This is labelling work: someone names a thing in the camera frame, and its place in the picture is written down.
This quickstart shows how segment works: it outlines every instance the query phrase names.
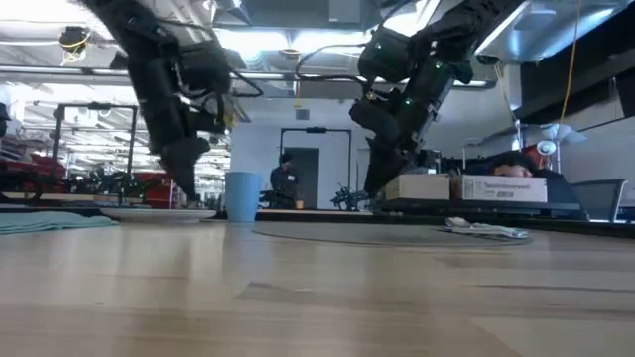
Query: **doorway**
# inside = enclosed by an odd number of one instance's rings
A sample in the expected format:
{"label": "doorway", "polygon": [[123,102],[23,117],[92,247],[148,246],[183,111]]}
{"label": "doorway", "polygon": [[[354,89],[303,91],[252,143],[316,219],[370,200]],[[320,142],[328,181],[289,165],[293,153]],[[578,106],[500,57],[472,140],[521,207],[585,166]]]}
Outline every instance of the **doorway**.
{"label": "doorway", "polygon": [[298,195],[305,209],[318,209],[319,149],[285,148],[292,156],[294,171],[298,176]]}

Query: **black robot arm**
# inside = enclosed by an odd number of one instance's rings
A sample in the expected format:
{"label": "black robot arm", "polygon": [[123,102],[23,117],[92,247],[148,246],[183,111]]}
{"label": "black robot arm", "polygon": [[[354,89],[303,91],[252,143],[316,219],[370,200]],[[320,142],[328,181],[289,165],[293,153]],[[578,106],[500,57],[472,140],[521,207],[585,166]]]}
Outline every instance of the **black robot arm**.
{"label": "black robot arm", "polygon": [[165,21],[137,0],[82,0],[127,53],[128,72],[148,132],[150,149],[189,199],[194,165],[209,151],[197,128],[222,133],[223,113],[201,112],[182,98],[201,99],[229,91],[230,67],[218,41],[181,46]]}
{"label": "black robot arm", "polygon": [[[375,134],[368,139],[364,185],[371,196],[417,164],[424,134],[453,82],[471,81],[469,59],[476,46],[523,1],[466,0],[411,38],[383,27],[373,34],[358,63],[368,85],[350,110],[353,121]],[[372,90],[377,77],[394,83],[410,79],[403,91],[380,97]]]}

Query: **metal frame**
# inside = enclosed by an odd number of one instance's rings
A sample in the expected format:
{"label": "metal frame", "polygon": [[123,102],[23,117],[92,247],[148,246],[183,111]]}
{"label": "metal frame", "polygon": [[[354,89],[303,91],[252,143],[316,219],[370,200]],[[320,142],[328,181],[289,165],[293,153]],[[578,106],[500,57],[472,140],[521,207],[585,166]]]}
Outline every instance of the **metal frame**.
{"label": "metal frame", "polygon": [[[571,186],[573,189],[581,186],[590,186],[590,185],[602,185],[602,184],[612,184],[615,185],[615,190],[613,192],[613,201],[611,202],[611,211],[608,217],[608,220],[611,223],[615,223],[617,219],[617,211],[619,210],[619,201],[622,198],[622,191],[624,190],[624,185],[628,182],[626,178],[616,178],[616,179],[597,179],[597,180],[589,180],[578,183],[573,183]],[[584,203],[581,202],[582,208],[585,209]]]}
{"label": "metal frame", "polygon": [[350,190],[350,166],[351,166],[351,150],[352,150],[352,142],[353,142],[353,134],[350,129],[326,129],[320,127],[312,127],[312,128],[281,128],[280,129],[280,156],[282,156],[283,148],[284,148],[284,137],[285,133],[288,131],[295,132],[305,132],[307,134],[326,134],[330,133],[345,133],[348,134],[348,190]]}
{"label": "metal frame", "polygon": [[[128,167],[126,173],[132,174],[132,156],[134,155],[135,137],[137,136],[137,119],[139,107],[136,105],[118,105],[108,103],[60,103],[53,113],[56,119],[56,127],[53,132],[53,152],[52,156],[55,161],[58,160],[58,150],[60,148],[60,138],[62,132],[62,121],[65,119],[65,110],[67,108],[88,108],[90,110],[110,110],[110,109],[130,109],[132,110],[132,127],[127,130],[130,132],[130,147],[128,148]],[[55,166],[51,168],[51,176],[55,174]]]}

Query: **office chair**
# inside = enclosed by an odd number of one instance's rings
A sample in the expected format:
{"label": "office chair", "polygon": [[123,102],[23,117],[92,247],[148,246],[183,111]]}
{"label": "office chair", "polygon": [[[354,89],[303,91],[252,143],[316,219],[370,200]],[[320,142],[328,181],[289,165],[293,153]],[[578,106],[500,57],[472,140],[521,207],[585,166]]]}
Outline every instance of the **office chair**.
{"label": "office chair", "polygon": [[572,186],[590,219],[614,223],[622,190],[627,182],[625,178],[600,179],[578,182]]}

